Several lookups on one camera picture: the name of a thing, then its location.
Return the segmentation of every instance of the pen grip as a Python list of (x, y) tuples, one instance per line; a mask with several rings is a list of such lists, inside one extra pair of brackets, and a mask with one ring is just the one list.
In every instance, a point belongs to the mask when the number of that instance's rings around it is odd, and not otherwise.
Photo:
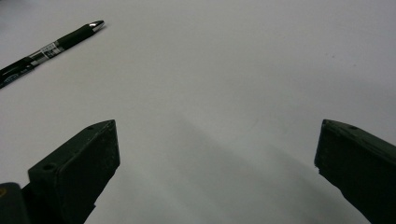
[(91, 26), (87, 24), (70, 34), (65, 35), (57, 41), (59, 43), (59, 46), (63, 49), (70, 49), (79, 42), (87, 39), (94, 34), (95, 32), (92, 30)]

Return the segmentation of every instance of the white surface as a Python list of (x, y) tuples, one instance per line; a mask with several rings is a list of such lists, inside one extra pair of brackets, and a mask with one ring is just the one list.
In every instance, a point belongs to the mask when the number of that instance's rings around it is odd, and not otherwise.
[(396, 144), (396, 2), (0, 0), (0, 67), (106, 29), (0, 90), (0, 182), (115, 119), (88, 224), (367, 223), (318, 174), (323, 119)]

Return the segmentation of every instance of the pen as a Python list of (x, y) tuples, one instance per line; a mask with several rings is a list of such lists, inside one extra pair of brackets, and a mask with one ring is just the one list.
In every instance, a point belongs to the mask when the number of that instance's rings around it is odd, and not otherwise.
[(33, 69), (35, 69), (35, 67), (39, 66), (43, 62), (55, 57), (65, 50), (72, 48), (79, 42), (96, 34), (96, 32), (100, 30), (104, 24), (104, 21), (95, 21), (83, 25), (73, 33), (65, 35), (64, 37), (48, 44), (46, 47), (36, 51), (35, 53), (3, 68), (0, 70), (0, 89), (15, 79), (31, 72)]

